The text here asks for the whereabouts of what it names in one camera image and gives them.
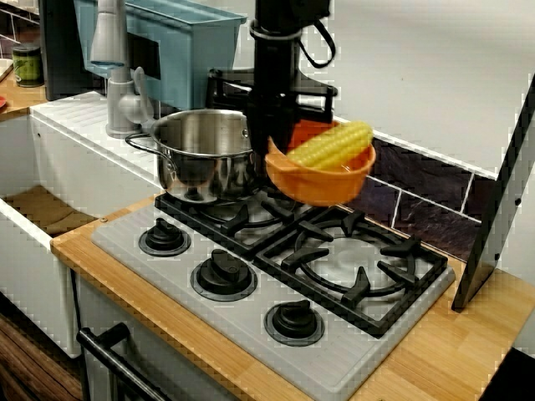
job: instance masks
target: stove knob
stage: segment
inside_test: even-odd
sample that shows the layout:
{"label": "stove knob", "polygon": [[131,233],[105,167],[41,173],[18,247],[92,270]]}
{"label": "stove knob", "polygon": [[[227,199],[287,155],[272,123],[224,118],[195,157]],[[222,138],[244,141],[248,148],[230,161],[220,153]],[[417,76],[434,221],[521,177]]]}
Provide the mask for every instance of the stove knob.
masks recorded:
{"label": "stove knob", "polygon": [[197,273],[199,285],[219,295],[232,295],[244,291],[252,282],[247,264],[222,249],[211,253]]}
{"label": "stove knob", "polygon": [[184,236],[180,228],[158,218],[147,232],[145,243],[155,251],[172,251],[184,245]]}
{"label": "stove knob", "polygon": [[279,306],[273,315],[273,326],[288,338],[307,338],[315,333],[318,321],[310,301],[304,300]]}

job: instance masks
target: tile backsplash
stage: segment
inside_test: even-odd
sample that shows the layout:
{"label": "tile backsplash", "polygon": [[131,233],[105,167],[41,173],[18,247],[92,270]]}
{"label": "tile backsplash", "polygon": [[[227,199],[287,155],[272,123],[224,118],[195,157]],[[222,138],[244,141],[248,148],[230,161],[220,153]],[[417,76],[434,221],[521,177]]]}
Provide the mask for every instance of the tile backsplash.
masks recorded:
{"label": "tile backsplash", "polygon": [[346,206],[466,261],[494,180],[383,140],[373,145],[374,168]]}
{"label": "tile backsplash", "polygon": [[12,58],[12,48],[19,43],[40,44],[39,15],[1,2],[0,57]]}

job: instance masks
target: jar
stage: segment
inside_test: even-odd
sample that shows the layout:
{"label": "jar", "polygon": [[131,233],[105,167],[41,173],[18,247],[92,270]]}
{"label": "jar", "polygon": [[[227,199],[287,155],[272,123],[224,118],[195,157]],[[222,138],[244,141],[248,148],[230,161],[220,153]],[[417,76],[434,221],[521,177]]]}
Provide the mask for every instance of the jar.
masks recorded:
{"label": "jar", "polygon": [[33,88],[44,84],[41,48],[36,44],[13,46],[13,71],[17,85]]}

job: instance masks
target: toy stove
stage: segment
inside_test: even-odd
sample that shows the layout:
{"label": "toy stove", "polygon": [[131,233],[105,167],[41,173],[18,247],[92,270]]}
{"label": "toy stove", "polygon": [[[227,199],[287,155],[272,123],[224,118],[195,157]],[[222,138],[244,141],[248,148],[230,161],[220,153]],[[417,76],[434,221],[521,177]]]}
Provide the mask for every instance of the toy stove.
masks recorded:
{"label": "toy stove", "polygon": [[325,401],[348,399],[455,279],[418,238],[273,188],[219,206],[164,194],[92,241]]}

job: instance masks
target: stainless steel pot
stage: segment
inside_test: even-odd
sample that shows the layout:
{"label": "stainless steel pot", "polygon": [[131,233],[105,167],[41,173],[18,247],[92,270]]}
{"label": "stainless steel pot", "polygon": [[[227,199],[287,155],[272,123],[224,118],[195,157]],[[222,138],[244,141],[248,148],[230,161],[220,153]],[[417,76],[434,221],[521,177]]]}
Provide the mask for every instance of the stainless steel pot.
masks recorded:
{"label": "stainless steel pot", "polygon": [[[154,140],[155,149],[133,142],[149,137]],[[240,112],[182,111],[156,121],[149,135],[130,135],[126,143],[160,156],[160,184],[181,201],[235,202],[257,191],[247,118]]]}

